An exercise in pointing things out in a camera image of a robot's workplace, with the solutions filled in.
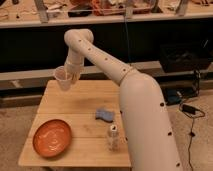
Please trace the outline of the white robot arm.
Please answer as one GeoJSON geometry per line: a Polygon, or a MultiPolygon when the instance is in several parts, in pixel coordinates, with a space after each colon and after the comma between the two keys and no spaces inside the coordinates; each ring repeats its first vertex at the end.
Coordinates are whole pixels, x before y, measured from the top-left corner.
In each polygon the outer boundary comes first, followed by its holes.
{"type": "Polygon", "coordinates": [[[132,171],[183,171],[161,88],[157,81],[93,45],[88,29],[71,29],[66,69],[78,76],[89,60],[119,86],[119,106],[132,171]]]}

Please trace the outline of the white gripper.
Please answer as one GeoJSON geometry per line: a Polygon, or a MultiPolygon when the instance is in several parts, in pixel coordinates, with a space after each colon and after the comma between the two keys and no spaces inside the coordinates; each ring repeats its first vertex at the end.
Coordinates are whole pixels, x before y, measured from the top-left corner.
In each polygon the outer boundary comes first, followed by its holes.
{"type": "Polygon", "coordinates": [[[84,65],[82,63],[73,64],[69,60],[66,60],[64,67],[66,78],[69,79],[72,84],[75,84],[80,79],[84,65]]]}

